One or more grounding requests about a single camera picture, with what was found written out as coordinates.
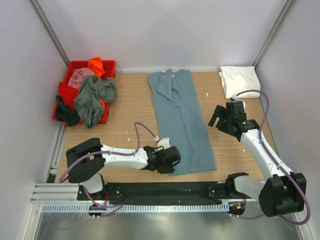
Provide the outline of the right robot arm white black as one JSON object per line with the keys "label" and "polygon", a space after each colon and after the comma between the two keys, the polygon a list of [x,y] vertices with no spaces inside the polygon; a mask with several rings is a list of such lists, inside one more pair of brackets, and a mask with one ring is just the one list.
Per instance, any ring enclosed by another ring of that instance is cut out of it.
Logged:
{"label": "right robot arm white black", "polygon": [[244,194],[256,201],[267,217],[282,216],[304,210],[307,180],[294,173],[277,156],[254,119],[247,119],[244,103],[231,100],[217,105],[208,126],[235,137],[243,144],[259,166],[265,182],[245,172],[233,173],[226,179],[225,192],[231,198]]}

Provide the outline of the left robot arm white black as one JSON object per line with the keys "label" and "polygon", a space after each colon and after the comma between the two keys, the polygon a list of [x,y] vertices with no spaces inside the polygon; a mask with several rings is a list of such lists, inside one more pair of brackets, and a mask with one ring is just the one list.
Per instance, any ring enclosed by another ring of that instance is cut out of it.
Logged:
{"label": "left robot arm white black", "polygon": [[132,168],[159,174],[171,174],[181,161],[176,146],[170,139],[157,140],[157,147],[144,146],[137,149],[115,148],[101,144],[99,138],[90,138],[66,151],[67,170],[60,181],[80,184],[93,199],[101,200],[106,194],[103,168]]}

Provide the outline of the blue-grey t-shirt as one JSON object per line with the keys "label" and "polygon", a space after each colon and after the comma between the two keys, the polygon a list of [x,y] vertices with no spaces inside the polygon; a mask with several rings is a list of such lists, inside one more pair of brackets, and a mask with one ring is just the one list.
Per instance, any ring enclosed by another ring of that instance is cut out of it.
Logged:
{"label": "blue-grey t-shirt", "polygon": [[172,176],[217,169],[212,146],[189,70],[148,75],[158,133],[177,147],[181,160]]}

